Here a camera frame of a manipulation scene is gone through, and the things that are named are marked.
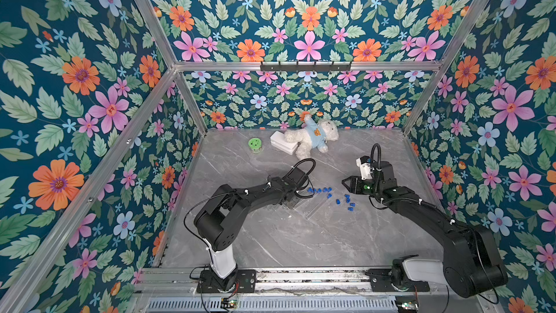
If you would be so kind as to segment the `green lidded small jar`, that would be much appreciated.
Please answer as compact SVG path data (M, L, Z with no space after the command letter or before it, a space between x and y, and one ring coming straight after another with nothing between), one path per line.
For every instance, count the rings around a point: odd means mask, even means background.
M248 141L248 147L254 154L257 154L262 150L262 140L259 138L251 138Z

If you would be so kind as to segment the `black hook rail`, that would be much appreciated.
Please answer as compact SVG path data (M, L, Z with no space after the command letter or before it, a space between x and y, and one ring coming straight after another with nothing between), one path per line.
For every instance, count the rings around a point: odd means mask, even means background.
M344 72L352 69L351 62L262 62L262 72Z

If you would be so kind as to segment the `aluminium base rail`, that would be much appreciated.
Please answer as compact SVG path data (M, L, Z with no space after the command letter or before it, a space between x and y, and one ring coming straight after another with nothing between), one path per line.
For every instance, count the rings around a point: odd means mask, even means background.
M239 270L229 289L221 288L203 267L154 268L143 271L132 297L225 294L426 295L456 292L444 283L392 283L390 266L252 267Z

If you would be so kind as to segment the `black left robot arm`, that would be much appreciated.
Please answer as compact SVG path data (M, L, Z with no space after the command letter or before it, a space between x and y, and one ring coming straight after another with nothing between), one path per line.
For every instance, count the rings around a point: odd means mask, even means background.
M205 200L193 219L195 229L186 229L208 247L209 268L214 277L228 280L236 276L233 243L250 213L294 199L313 197L301 193L311 185L312 171L293 167L282 177L269 177L265 183L250 188L232 188L224 184Z

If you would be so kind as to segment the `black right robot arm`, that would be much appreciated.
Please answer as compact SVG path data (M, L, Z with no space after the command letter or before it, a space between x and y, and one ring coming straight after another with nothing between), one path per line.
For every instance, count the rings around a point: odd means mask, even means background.
M443 248L441 260L416 255L393 260L390 281L396 288L416 282L446 285L463 298L482 294L508 283L492 231L449 217L413 190L398 185L392 165L369 156L357 159L359 175L342 181L352 194L366 195L370 202L399 214L426 231Z

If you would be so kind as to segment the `white teddy bear blue hoodie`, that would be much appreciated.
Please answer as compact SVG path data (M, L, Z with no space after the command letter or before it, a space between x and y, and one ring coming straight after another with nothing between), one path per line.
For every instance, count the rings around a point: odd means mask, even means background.
M298 145L295 156L299 160L311 158L312 149L327 153L328 143L339 139L337 125L331 120L321 119L316 122L310 114L305 114L302 121L304 128L285 131L285 141Z

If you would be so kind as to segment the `white box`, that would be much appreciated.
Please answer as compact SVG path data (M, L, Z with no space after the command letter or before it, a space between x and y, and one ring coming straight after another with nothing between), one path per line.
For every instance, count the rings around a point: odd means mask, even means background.
M280 131L276 131L271 135L270 142L272 147L289 155L294 155L298 148L298 143L287 142L285 140L285 134Z

